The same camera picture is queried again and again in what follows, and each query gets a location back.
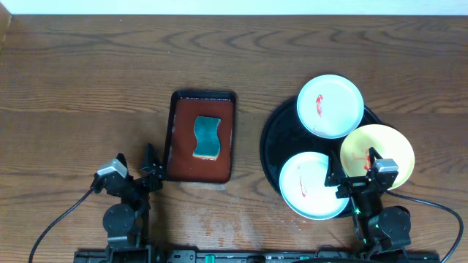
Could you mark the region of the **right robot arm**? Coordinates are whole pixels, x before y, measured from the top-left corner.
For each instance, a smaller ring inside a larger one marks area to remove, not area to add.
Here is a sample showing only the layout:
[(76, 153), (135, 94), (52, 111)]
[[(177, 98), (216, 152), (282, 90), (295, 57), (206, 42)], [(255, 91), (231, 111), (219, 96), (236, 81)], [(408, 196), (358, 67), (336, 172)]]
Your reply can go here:
[(394, 183), (398, 165), (369, 148), (371, 167), (363, 176), (350, 177), (344, 172), (334, 152), (328, 157), (326, 187), (337, 187), (338, 199), (349, 199), (357, 237), (362, 241), (358, 253), (363, 258), (403, 249), (411, 243), (410, 212), (402, 206), (384, 207), (381, 196)]

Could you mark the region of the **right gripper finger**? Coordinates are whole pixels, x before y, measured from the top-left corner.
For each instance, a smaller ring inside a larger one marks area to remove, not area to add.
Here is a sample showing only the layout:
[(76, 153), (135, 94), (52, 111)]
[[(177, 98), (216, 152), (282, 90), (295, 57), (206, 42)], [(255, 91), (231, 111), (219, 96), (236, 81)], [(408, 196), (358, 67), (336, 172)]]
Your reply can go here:
[(370, 147), (369, 154), (367, 156), (368, 168), (372, 168), (373, 163), (377, 159), (382, 159), (381, 155), (377, 152), (377, 150), (374, 147)]
[(339, 186), (344, 177), (341, 161), (336, 152), (332, 150), (328, 155), (328, 170), (325, 176), (325, 186)]

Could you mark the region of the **pale green plate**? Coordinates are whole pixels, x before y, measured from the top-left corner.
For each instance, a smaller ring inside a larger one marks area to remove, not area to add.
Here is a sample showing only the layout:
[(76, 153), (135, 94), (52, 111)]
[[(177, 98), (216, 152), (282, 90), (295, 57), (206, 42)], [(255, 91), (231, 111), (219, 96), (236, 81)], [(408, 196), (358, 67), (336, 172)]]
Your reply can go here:
[(358, 127), (364, 101), (358, 87), (339, 75), (320, 75), (299, 92), (296, 111), (303, 127), (324, 139), (347, 136)]
[(283, 200), (300, 216), (328, 220), (344, 211), (348, 199), (336, 197), (337, 187), (326, 186), (328, 156), (317, 152), (298, 153), (281, 168), (279, 188)]

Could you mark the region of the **green scouring sponge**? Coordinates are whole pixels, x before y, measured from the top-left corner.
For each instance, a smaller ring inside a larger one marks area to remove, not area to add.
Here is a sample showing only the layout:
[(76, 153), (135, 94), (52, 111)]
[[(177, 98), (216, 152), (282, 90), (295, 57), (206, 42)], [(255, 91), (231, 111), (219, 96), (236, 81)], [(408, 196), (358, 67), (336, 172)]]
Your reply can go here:
[(218, 136), (220, 122), (219, 118), (197, 116), (194, 124), (197, 144), (192, 154), (195, 158), (217, 160), (221, 149)]

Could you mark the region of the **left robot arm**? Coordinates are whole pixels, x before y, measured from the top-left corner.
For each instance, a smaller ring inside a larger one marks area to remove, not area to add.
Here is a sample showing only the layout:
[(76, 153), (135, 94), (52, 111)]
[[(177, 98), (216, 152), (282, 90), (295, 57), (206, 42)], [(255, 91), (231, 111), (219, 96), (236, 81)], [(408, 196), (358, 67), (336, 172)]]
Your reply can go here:
[(148, 242), (149, 194), (162, 189), (165, 171), (152, 144), (147, 144), (140, 170), (146, 175), (133, 178), (124, 154), (103, 164), (94, 174), (91, 188), (106, 191), (121, 202), (108, 208), (103, 216), (108, 246), (113, 251), (143, 248)]

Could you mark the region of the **yellow plate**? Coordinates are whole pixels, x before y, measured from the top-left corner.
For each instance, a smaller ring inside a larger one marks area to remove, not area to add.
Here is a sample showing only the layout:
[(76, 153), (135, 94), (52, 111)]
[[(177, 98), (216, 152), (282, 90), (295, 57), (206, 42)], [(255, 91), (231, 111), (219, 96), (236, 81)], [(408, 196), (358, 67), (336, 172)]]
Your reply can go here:
[(399, 173), (390, 190), (409, 179), (415, 166), (414, 150), (402, 133), (382, 124), (359, 127), (344, 139), (340, 160), (349, 177), (364, 176), (371, 168), (369, 148), (374, 148), (384, 159), (393, 159), (398, 165)]

